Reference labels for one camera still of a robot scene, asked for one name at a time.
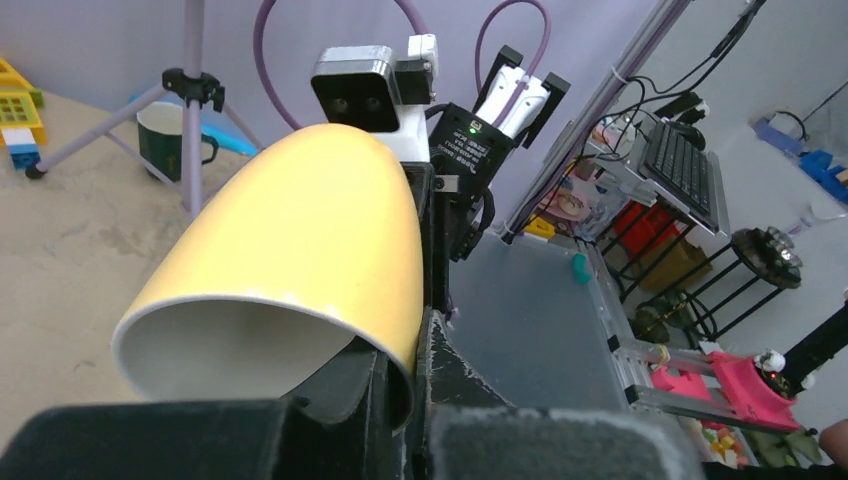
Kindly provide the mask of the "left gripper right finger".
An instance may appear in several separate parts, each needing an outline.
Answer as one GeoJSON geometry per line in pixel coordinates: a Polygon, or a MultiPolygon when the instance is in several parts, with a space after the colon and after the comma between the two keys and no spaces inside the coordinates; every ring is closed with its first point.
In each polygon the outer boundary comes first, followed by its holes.
{"type": "Polygon", "coordinates": [[[643,412],[518,408],[459,354],[438,311],[419,336],[418,479],[701,479],[672,421],[643,412]]]}

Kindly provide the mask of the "black keyboard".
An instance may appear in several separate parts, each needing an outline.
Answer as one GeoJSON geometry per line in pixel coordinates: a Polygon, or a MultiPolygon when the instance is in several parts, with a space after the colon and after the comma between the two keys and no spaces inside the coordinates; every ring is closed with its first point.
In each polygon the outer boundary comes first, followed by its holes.
{"type": "Polygon", "coordinates": [[[640,159],[639,173],[707,231],[728,232],[718,157],[698,150],[672,122],[660,121],[653,127],[640,159]]]}

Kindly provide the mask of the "black metal stool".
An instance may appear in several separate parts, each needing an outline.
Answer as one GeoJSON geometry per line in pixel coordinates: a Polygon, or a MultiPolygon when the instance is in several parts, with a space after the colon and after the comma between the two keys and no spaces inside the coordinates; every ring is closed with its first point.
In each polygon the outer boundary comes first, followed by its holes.
{"type": "Polygon", "coordinates": [[[742,228],[639,303],[629,325],[639,340],[667,343],[677,331],[693,346],[716,341],[785,291],[801,286],[792,236],[773,226],[742,228]]]}

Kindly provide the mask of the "yellow mug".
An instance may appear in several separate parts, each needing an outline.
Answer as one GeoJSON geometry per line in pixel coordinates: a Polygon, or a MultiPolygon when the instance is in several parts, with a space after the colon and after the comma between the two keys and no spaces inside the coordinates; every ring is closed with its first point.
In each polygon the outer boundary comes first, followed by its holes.
{"type": "Polygon", "coordinates": [[[147,401],[281,397],[354,339],[394,367],[394,429],[414,407],[424,311],[418,212],[395,154],[342,124],[266,148],[178,239],[111,349],[147,401]]]}

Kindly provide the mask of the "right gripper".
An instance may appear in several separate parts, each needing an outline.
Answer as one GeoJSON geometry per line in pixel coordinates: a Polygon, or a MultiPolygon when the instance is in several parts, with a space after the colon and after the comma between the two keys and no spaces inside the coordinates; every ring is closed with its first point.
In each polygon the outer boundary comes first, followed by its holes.
{"type": "Polygon", "coordinates": [[[453,103],[430,106],[424,115],[438,118],[428,137],[435,173],[456,180],[456,186],[447,190],[450,259],[465,260],[495,218],[491,183],[517,142],[453,103]]]}

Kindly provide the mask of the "pink plastic fixture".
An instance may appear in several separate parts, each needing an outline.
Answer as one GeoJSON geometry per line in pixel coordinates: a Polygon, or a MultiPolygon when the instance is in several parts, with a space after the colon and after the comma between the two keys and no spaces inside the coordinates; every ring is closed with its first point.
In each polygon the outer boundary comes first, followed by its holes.
{"type": "Polygon", "coordinates": [[[631,400],[694,419],[791,433],[801,425],[792,412],[797,394],[783,375],[786,367],[785,356],[772,349],[747,357],[723,352],[693,360],[666,356],[652,366],[652,385],[633,390],[631,400]]]}

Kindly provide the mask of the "dark green mug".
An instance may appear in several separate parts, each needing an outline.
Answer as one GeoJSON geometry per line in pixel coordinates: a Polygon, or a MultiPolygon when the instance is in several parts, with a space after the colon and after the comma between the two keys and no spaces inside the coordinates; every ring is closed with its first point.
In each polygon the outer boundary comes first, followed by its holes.
{"type": "Polygon", "coordinates": [[[169,180],[182,177],[183,108],[153,102],[136,114],[139,154],[169,180]]]}

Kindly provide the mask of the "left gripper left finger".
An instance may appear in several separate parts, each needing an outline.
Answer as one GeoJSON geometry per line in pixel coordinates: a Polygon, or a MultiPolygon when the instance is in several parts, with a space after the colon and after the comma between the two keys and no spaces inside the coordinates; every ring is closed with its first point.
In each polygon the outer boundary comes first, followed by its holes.
{"type": "Polygon", "coordinates": [[[351,341],[278,399],[63,406],[1,456],[5,479],[383,479],[398,373],[351,341]]]}

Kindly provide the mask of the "tripod stand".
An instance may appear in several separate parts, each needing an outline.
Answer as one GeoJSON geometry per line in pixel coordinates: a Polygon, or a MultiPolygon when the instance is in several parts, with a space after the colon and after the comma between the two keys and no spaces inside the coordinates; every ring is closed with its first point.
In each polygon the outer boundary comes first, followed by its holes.
{"type": "Polygon", "coordinates": [[[85,132],[57,152],[26,167],[27,178],[42,178],[51,168],[95,140],[105,137],[135,157],[150,174],[165,186],[180,193],[182,206],[195,218],[203,209],[207,196],[204,194],[201,158],[204,140],[201,126],[201,111],[205,105],[223,113],[249,140],[258,151],[263,145],[242,120],[233,107],[226,103],[226,89],[213,75],[202,70],[202,52],[205,20],[203,0],[184,3],[184,65],[162,72],[159,85],[138,96],[112,116],[85,132]],[[136,119],[141,125],[163,126],[166,134],[175,134],[181,140],[180,180],[174,181],[140,153],[133,150],[112,134],[119,124],[136,119]]]}

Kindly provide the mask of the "aluminium frame post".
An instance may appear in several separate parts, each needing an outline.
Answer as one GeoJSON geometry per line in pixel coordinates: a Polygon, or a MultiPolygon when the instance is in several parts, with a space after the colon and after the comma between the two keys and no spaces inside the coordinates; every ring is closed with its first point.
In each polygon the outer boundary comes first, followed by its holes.
{"type": "Polygon", "coordinates": [[[542,168],[527,188],[513,211],[494,228],[501,240],[510,244],[531,220],[537,203],[548,189],[556,186],[564,173],[568,160],[577,154],[588,139],[598,119],[620,96],[623,78],[638,71],[656,46],[689,6],[687,1],[660,1],[650,11],[639,29],[630,39],[622,55],[605,70],[593,96],[573,121],[563,128],[543,159],[542,168]]]}

